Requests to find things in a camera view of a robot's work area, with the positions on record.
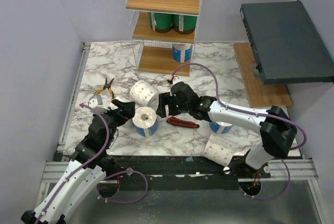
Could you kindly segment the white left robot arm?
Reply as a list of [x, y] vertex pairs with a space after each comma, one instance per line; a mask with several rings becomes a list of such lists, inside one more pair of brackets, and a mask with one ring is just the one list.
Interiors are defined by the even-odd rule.
[[115, 109], [89, 106], [93, 119], [76, 146], [65, 172], [46, 199], [21, 216], [23, 223], [68, 223], [75, 209], [102, 179], [115, 176], [115, 161], [106, 153], [118, 127], [135, 115], [135, 102], [114, 99]]

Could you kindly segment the white wire wooden shelf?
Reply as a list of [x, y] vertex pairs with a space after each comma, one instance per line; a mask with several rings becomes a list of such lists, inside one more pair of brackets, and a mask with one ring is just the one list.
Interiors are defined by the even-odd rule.
[[202, 0], [124, 0], [137, 70], [188, 76]]

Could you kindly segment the green roll front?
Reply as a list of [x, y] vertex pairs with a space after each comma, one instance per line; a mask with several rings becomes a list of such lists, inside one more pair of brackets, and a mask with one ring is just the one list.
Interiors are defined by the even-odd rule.
[[180, 34], [191, 34], [195, 31], [197, 16], [173, 15], [173, 29]]

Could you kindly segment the blue paper roll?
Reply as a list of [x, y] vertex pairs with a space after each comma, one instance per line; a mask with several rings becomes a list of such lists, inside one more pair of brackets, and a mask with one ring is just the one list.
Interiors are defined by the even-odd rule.
[[172, 57], [178, 63], [188, 62], [191, 58], [192, 51], [192, 44], [172, 44]]

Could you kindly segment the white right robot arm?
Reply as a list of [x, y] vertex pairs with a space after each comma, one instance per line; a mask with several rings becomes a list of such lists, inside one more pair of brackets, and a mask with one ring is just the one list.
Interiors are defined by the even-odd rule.
[[165, 118], [182, 113], [199, 121], [236, 125], [261, 136], [261, 144], [250, 149], [240, 165], [240, 172], [246, 178], [252, 178], [272, 159], [287, 158], [297, 134], [296, 127], [280, 107], [256, 110], [228, 104], [211, 96], [198, 96], [180, 81], [169, 92], [159, 94], [157, 115]]

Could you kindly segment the green roll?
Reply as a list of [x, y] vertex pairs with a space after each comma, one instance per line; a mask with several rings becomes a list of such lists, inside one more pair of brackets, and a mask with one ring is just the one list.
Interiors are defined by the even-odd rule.
[[195, 31], [197, 16], [173, 15], [173, 29], [180, 34], [191, 34]]
[[148, 12], [150, 27], [158, 33], [167, 33], [173, 28], [173, 15], [167, 13]]

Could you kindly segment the green roll back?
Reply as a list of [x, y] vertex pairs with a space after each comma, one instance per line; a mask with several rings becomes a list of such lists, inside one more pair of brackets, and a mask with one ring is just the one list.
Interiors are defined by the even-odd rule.
[[173, 15], [167, 13], [148, 12], [150, 27], [158, 33], [167, 33], [173, 28]]

